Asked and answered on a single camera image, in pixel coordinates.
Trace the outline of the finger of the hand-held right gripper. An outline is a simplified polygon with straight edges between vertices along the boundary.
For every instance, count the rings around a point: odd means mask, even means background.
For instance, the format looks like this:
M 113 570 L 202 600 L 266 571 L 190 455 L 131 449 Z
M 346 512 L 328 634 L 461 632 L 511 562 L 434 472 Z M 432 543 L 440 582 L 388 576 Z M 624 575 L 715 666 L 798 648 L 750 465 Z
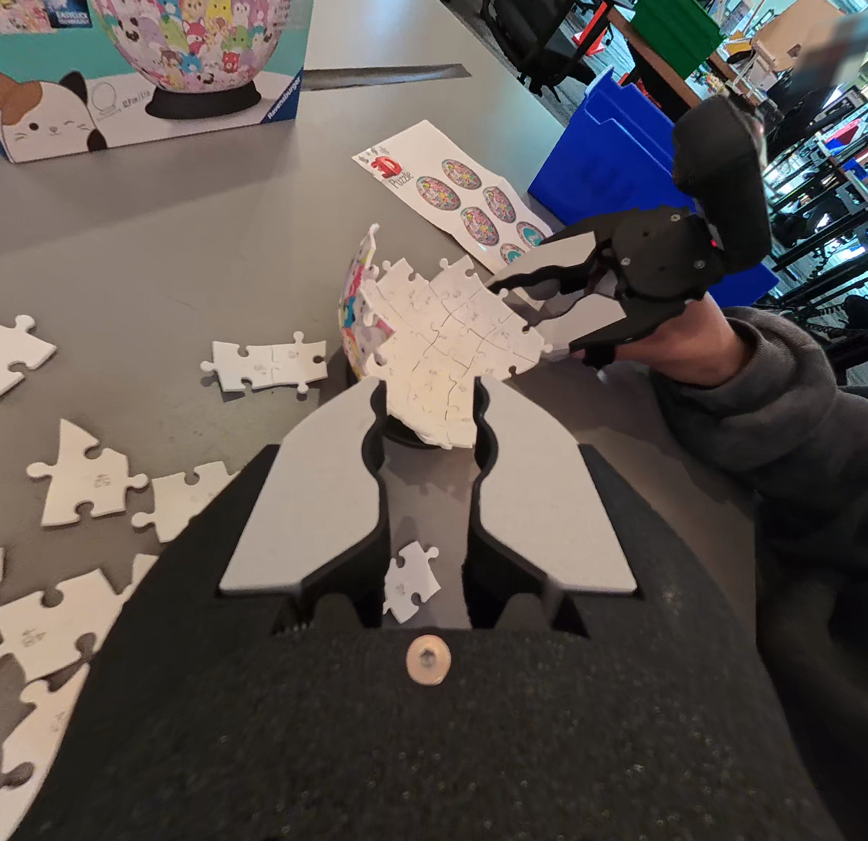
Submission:
M 555 288 L 524 288 L 524 298 L 537 310 L 537 321 L 524 334 L 527 361 L 568 358 L 581 350 L 574 343 L 627 318 L 618 300 L 600 293 L 563 295 Z
M 506 265 L 489 279 L 487 289 L 496 294 L 523 289 L 532 297 L 584 297 L 613 267 L 609 242 L 599 242 L 594 232 L 568 229 Z

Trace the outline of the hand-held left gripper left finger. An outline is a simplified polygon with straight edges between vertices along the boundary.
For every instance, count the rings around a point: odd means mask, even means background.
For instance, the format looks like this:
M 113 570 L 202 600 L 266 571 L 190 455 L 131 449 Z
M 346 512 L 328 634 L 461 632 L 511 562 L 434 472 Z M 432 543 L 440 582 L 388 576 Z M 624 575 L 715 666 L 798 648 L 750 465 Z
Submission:
M 387 386 L 364 378 L 281 441 L 220 582 L 225 595 L 383 597 L 392 558 Z

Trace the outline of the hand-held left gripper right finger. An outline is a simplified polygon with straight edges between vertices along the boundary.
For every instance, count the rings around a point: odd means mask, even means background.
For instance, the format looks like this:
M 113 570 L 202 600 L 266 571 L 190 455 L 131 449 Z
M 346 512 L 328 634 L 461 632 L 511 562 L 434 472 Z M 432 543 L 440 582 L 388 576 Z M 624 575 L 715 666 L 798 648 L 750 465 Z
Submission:
M 493 377 L 474 381 L 468 569 L 494 596 L 633 595 L 637 582 L 580 446 Z

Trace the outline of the partly built white puzzle ball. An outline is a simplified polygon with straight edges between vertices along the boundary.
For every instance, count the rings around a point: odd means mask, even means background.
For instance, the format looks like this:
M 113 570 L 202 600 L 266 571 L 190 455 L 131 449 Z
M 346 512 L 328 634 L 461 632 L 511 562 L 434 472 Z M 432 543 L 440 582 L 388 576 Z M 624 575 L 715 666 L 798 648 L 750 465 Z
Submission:
M 405 259 L 376 265 L 377 231 L 369 227 L 346 273 L 344 354 L 357 379 L 385 381 L 388 415 L 423 444 L 472 449 L 475 378 L 522 374 L 552 345 L 485 288 L 468 256 L 441 260 L 433 280 Z

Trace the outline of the person's right forearm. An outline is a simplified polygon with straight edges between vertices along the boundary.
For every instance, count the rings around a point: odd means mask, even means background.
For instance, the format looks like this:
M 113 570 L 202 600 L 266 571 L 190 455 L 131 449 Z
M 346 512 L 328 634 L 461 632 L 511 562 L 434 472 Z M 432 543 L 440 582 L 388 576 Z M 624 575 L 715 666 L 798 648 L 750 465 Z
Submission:
M 734 379 L 650 378 L 681 446 L 754 498 L 758 648 L 826 807 L 866 839 L 866 390 L 786 319 L 722 313 L 754 346 Z

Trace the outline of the puzzle instruction leaflet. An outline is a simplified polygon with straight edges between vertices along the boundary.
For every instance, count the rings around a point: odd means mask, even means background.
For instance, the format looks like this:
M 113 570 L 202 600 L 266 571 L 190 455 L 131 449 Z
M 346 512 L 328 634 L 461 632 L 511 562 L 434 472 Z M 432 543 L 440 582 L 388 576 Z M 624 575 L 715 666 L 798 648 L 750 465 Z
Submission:
M 505 178 L 424 120 L 353 161 L 496 274 L 551 236 Z

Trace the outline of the colourful puzzle ball box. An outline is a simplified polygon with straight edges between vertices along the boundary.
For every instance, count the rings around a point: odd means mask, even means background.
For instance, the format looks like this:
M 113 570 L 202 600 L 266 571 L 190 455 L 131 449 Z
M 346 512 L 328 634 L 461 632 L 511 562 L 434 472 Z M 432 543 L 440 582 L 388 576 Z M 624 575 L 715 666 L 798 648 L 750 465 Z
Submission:
M 10 163 L 294 119 L 313 0 L 1 0 Z

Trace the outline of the person's right hand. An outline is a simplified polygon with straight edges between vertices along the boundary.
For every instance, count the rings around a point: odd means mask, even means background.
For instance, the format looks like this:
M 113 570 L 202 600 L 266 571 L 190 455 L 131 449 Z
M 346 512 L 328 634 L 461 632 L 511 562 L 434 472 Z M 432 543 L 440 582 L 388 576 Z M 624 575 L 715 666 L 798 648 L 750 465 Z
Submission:
M 651 335 L 617 347 L 614 358 L 642 364 L 677 383 L 712 389 L 734 379 L 753 355 L 752 342 L 732 328 L 706 294 Z

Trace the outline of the blue plastic bin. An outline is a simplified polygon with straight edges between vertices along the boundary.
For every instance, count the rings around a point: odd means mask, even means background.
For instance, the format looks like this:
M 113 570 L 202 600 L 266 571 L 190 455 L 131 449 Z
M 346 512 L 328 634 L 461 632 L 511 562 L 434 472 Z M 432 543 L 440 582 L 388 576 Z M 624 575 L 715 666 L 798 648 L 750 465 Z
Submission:
M 630 209 L 673 206 L 691 213 L 693 201 L 673 181 L 676 122 L 607 72 L 589 88 L 529 193 L 564 231 L 585 218 Z M 724 307 L 753 304 L 777 283 L 764 261 L 724 277 L 710 292 Z

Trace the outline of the green plastic bin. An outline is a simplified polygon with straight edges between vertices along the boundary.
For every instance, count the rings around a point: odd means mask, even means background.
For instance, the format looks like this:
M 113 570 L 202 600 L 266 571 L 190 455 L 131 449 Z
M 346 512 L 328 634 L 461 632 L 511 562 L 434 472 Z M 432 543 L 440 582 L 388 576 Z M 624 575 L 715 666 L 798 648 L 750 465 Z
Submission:
M 638 0 L 631 24 L 683 80 L 724 41 L 720 27 L 697 0 Z

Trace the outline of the black office chair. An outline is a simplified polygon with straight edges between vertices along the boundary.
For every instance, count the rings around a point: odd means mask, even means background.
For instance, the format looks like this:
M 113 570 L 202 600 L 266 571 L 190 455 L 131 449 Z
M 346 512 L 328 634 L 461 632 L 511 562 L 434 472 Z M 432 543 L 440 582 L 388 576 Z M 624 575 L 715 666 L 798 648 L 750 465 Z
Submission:
M 537 96 L 571 78 L 585 86 L 595 79 L 561 25 L 577 0 L 482 0 L 480 16 L 518 80 Z

